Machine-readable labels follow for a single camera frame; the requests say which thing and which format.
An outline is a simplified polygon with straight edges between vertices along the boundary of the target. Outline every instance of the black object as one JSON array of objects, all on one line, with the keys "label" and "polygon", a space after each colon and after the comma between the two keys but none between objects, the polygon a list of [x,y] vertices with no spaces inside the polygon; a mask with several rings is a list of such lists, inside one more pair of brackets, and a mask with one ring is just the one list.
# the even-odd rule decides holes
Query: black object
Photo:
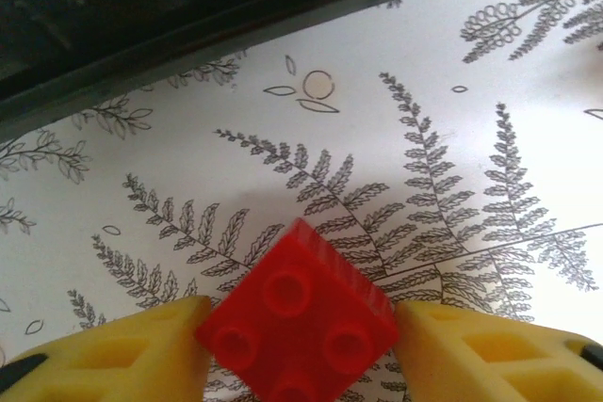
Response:
[{"label": "black object", "polygon": [[387,0],[0,0],[0,142]]},{"label": "black object", "polygon": [[39,353],[0,367],[0,395],[47,359],[47,355]]},{"label": "black object", "polygon": [[580,351],[580,356],[603,371],[603,346],[599,344],[588,344]]}]

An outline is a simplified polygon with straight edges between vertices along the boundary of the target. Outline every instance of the lego stud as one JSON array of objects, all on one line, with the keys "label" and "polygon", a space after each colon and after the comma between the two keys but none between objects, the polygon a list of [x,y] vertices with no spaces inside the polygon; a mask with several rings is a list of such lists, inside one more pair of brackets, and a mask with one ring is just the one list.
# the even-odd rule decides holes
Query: lego stud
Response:
[{"label": "lego stud", "polygon": [[322,353],[336,372],[358,374],[371,365],[373,345],[362,327],[346,323],[329,330]]},{"label": "lego stud", "polygon": [[224,327],[212,339],[216,360],[235,372],[244,371],[253,364],[258,347],[257,334],[242,326]]},{"label": "lego stud", "polygon": [[312,283],[298,267],[279,270],[264,284],[264,303],[281,317],[300,315],[310,304],[311,297]]},{"label": "lego stud", "polygon": [[315,402],[312,383],[303,374],[281,375],[269,402]]}]

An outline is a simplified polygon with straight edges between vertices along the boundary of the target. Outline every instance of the red lego brick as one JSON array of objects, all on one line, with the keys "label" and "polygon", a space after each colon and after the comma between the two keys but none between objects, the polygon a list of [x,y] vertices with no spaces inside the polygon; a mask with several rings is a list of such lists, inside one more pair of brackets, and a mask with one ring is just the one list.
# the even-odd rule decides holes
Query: red lego brick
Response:
[{"label": "red lego brick", "polygon": [[332,402],[398,329],[383,291],[297,220],[196,337],[264,402]]}]

